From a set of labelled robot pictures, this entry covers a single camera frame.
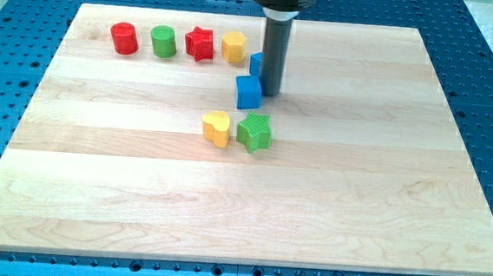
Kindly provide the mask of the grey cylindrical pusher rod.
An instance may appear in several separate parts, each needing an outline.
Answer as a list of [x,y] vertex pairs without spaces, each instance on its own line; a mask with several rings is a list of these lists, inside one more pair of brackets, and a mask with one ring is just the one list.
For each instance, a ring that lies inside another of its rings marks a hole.
[[266,26],[259,78],[263,95],[276,96],[280,92],[282,83],[293,19],[299,13],[271,10],[267,7],[263,8],[263,12],[266,16]]

